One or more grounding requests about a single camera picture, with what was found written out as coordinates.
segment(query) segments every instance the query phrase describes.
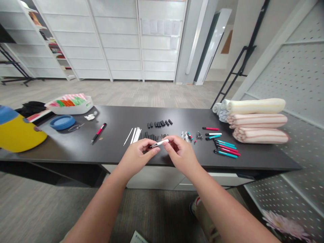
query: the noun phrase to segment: blue lid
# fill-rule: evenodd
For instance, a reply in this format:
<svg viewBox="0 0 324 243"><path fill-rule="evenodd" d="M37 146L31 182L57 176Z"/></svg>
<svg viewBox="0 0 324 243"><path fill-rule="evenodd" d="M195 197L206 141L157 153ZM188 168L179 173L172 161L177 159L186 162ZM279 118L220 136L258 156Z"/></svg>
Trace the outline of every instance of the blue lid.
<svg viewBox="0 0 324 243"><path fill-rule="evenodd" d="M0 125L15 119L18 115L19 113L10 107L0 105Z"/></svg>
<svg viewBox="0 0 324 243"><path fill-rule="evenodd" d="M71 127L75 123L75 119L70 115L63 115L57 118L54 118L50 122L50 127L55 130L64 130Z"/></svg>

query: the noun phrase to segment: person's right hand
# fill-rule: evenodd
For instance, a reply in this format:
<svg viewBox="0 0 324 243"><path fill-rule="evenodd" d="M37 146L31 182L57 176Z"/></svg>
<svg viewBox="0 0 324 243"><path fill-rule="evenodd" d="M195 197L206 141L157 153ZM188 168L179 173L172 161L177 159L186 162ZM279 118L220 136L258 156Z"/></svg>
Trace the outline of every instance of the person's right hand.
<svg viewBox="0 0 324 243"><path fill-rule="evenodd" d="M195 171L197 166L200 166L190 143L178 136L166 136L163 140L165 139L169 140L169 142L163 143L165 150L168 152L174 166L185 176Z"/></svg>

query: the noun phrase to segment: blue bowl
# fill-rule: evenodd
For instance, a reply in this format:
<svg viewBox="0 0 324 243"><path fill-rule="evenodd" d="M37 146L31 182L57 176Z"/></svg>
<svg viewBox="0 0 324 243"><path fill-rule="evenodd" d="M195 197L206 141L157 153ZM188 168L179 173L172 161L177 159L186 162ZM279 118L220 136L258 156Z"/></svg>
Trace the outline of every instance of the blue bowl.
<svg viewBox="0 0 324 243"><path fill-rule="evenodd" d="M71 127L75 122L73 116L63 115L51 120L50 127L59 131Z"/></svg>

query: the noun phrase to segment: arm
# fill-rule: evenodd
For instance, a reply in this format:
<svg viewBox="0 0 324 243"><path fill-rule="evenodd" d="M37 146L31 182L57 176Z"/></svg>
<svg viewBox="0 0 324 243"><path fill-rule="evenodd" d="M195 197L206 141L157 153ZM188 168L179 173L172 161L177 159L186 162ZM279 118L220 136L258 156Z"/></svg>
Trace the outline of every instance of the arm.
<svg viewBox="0 0 324 243"><path fill-rule="evenodd" d="M148 151L148 147L154 143L153 140L142 139L128 147L118 166L99 188L64 243L109 241L128 181L160 151L159 147Z"/></svg>
<svg viewBox="0 0 324 243"><path fill-rule="evenodd" d="M167 136L163 143L175 167L195 186L222 239L227 243L278 243L255 217L223 189L198 163L190 143Z"/></svg>

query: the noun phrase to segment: yellow object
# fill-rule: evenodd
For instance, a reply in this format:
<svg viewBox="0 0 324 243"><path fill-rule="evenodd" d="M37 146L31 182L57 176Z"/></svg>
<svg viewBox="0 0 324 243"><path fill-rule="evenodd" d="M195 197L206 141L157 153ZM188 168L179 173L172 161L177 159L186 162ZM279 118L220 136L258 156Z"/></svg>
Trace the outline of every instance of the yellow object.
<svg viewBox="0 0 324 243"><path fill-rule="evenodd" d="M0 125L0 147L19 153L44 142L47 134L18 114L14 119Z"/></svg>

